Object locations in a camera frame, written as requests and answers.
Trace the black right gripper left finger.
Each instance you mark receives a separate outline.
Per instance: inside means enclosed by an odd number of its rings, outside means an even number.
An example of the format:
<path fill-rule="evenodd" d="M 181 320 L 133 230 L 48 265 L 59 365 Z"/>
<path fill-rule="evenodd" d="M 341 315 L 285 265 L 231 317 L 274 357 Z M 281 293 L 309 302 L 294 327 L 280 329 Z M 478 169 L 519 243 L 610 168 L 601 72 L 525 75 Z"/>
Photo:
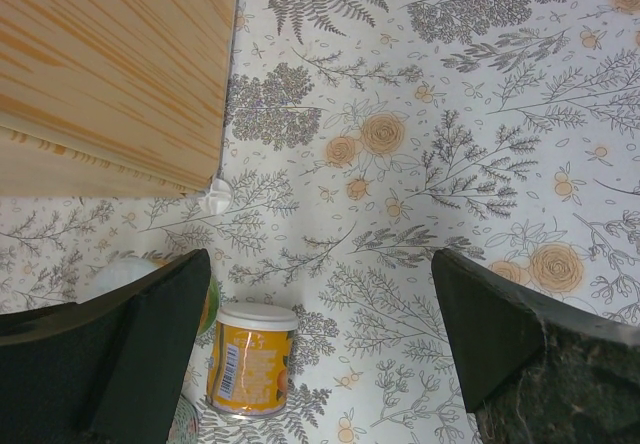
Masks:
<path fill-rule="evenodd" d="M 166 442 L 210 278 L 199 249 L 84 303 L 2 315 L 2 442 Z"/>

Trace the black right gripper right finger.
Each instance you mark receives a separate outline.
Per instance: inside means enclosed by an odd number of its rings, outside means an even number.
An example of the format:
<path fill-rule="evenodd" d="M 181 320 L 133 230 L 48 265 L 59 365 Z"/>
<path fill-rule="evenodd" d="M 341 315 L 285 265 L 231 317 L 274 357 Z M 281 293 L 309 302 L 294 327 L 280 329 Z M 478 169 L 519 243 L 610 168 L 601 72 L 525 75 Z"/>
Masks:
<path fill-rule="evenodd" d="M 636 443 L 639 330 L 449 250 L 431 261 L 465 409 L 484 443 Z"/>

